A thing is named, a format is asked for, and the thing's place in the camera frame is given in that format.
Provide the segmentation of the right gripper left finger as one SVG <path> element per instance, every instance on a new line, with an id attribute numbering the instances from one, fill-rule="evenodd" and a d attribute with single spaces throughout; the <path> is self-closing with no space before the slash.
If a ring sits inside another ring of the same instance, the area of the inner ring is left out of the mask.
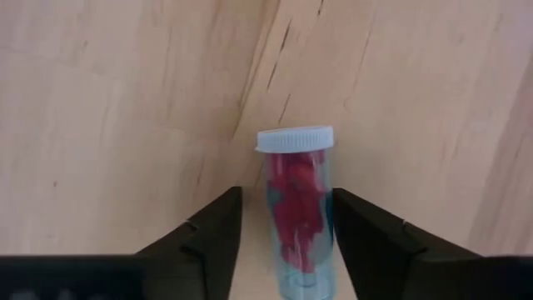
<path id="1" fill-rule="evenodd" d="M 137 255 L 146 300 L 229 300 L 242 231 L 242 188 L 231 187 Z"/>

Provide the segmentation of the clear bottle with red contents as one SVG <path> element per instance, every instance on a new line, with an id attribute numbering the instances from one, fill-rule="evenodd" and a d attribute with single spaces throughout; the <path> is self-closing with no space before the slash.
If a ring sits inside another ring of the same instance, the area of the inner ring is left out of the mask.
<path id="1" fill-rule="evenodd" d="M 282 300 L 333 300 L 334 226 L 328 151 L 331 126 L 289 127 L 257 134 L 265 158 L 276 276 Z"/>

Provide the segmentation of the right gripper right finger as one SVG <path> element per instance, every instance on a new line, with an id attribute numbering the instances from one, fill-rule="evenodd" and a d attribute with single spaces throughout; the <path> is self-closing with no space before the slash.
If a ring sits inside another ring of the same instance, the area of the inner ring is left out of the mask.
<path id="1" fill-rule="evenodd" d="M 480 257 L 344 188 L 332 192 L 332 219 L 358 300 L 401 300 L 411 263 L 417 258 Z"/>

